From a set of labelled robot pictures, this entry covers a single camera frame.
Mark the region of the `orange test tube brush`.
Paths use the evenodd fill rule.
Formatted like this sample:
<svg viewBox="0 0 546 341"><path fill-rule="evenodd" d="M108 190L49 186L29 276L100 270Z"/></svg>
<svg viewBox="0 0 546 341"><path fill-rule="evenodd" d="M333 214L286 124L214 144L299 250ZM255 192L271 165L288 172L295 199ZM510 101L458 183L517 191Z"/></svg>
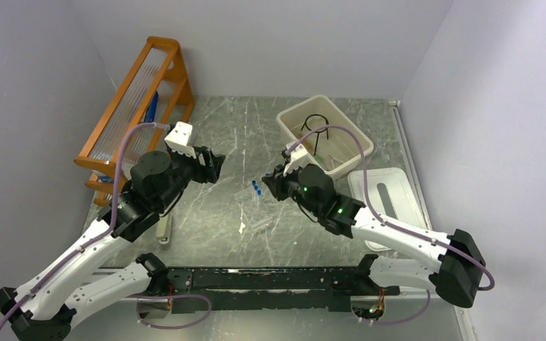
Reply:
<svg viewBox="0 0 546 341"><path fill-rule="evenodd" d="M296 137L296 140L299 140L303 138L305 135L307 135L308 131L295 131L294 135ZM307 139L304 139L301 143L304 148L309 152L312 153L314 151L314 144L315 144L315 138L313 135L309 136Z"/></svg>

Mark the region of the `black wire ring stand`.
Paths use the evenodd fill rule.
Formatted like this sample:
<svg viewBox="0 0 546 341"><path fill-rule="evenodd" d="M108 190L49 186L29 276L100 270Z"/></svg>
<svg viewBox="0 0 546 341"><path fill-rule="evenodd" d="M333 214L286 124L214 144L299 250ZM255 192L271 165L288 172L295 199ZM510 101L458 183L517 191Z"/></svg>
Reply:
<svg viewBox="0 0 546 341"><path fill-rule="evenodd" d="M310 114L305 118L299 131L307 130L313 132L312 135L315 138L314 151L310 153L313 156L317 156L319 147L323 146L324 141L328 141L330 138L329 130L327 128L322 129L322 126L329 124L329 120L322 114Z"/></svg>

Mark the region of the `white plastic bin lid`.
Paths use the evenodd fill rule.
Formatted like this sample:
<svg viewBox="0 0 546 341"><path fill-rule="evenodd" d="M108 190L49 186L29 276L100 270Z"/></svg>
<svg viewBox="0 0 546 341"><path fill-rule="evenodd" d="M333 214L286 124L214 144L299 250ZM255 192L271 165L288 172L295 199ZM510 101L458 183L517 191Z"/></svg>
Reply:
<svg viewBox="0 0 546 341"><path fill-rule="evenodd" d="M365 194L375 210L406 224L427 229L424 215L420 210L406 173L400 168L379 168L361 170L348 174L351 195L366 202Z"/></svg>

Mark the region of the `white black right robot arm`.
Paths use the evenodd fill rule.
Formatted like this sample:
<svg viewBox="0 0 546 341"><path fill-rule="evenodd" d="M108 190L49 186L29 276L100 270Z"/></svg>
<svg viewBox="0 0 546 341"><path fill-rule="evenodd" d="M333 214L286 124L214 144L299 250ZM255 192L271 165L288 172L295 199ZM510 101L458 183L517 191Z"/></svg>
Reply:
<svg viewBox="0 0 546 341"><path fill-rule="evenodd" d="M361 293L371 294L379 287L420 288L434 291L452 305L470 308L484 290L486 262L474 238L462 229L434 232L374 214L364 202L339 193L331 178L313 165L291 173L278 165L262 182L276 200L293 200L331 234L381 244L406 256L365 256L366 268L355 275Z"/></svg>

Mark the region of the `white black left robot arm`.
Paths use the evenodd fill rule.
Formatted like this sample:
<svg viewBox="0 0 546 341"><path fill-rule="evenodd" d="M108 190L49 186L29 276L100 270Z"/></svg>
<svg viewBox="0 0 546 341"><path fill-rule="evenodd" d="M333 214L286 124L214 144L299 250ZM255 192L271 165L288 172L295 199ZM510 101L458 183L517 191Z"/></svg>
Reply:
<svg viewBox="0 0 546 341"><path fill-rule="evenodd" d="M19 340L63 340L83 320L123 298L171 294L173 275L152 253L98 281L88 277L157 224L190 183L217 182L224 162L224 155L205 146L194 148L192 156L171 149L145 153L121 193L63 255L27 283L0 289L3 322Z"/></svg>

